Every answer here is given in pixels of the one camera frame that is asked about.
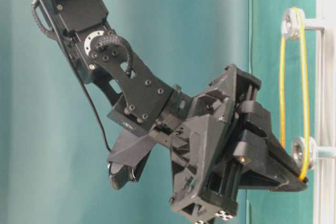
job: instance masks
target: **yellow rope loop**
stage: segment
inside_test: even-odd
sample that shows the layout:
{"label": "yellow rope loop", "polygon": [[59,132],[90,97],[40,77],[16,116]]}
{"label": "yellow rope loop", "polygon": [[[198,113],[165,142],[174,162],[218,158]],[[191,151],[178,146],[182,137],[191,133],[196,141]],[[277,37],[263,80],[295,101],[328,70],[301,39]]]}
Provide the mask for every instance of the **yellow rope loop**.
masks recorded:
{"label": "yellow rope loop", "polygon": [[[305,25],[303,23],[299,9],[293,7],[299,19],[299,39],[300,39],[300,59],[302,77],[302,103],[303,103],[303,124],[304,139],[306,148],[299,179],[303,181],[307,175],[309,167],[309,137],[310,137],[310,115],[309,115],[309,88],[308,88],[308,68]],[[280,142],[283,148],[286,147],[286,106],[285,106],[285,64],[286,64],[286,39],[281,38],[280,46],[280,69],[279,69],[279,99],[280,99]]]}

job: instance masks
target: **hex bolt head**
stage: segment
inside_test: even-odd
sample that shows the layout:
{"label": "hex bolt head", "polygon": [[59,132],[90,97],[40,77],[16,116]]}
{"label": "hex bolt head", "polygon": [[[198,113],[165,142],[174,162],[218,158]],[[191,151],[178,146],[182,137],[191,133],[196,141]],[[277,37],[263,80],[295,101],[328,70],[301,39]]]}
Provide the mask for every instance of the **hex bolt head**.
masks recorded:
{"label": "hex bolt head", "polygon": [[136,119],[138,123],[143,123],[143,120],[141,118]]}
{"label": "hex bolt head", "polygon": [[110,60],[110,57],[108,57],[107,55],[104,55],[104,56],[103,56],[103,61],[107,62],[107,61],[109,61],[109,60]]}
{"label": "hex bolt head", "polygon": [[242,164],[246,163],[246,161],[247,161],[246,157],[239,157],[238,160],[239,160],[239,162],[241,162]]}
{"label": "hex bolt head", "polygon": [[95,64],[90,64],[90,65],[89,65],[89,69],[91,69],[91,70],[95,70],[95,69],[96,69],[96,65],[95,65]]}
{"label": "hex bolt head", "polygon": [[91,58],[92,59],[97,59],[98,58],[98,54],[96,54],[95,52],[93,54],[91,54]]}
{"label": "hex bolt head", "polygon": [[124,109],[124,113],[125,113],[125,115],[130,115],[131,114],[131,112],[128,110],[128,108]]}
{"label": "hex bolt head", "polygon": [[129,106],[129,110],[130,110],[130,111],[134,111],[134,110],[135,110],[135,106],[134,106],[133,104],[130,105],[130,106]]}

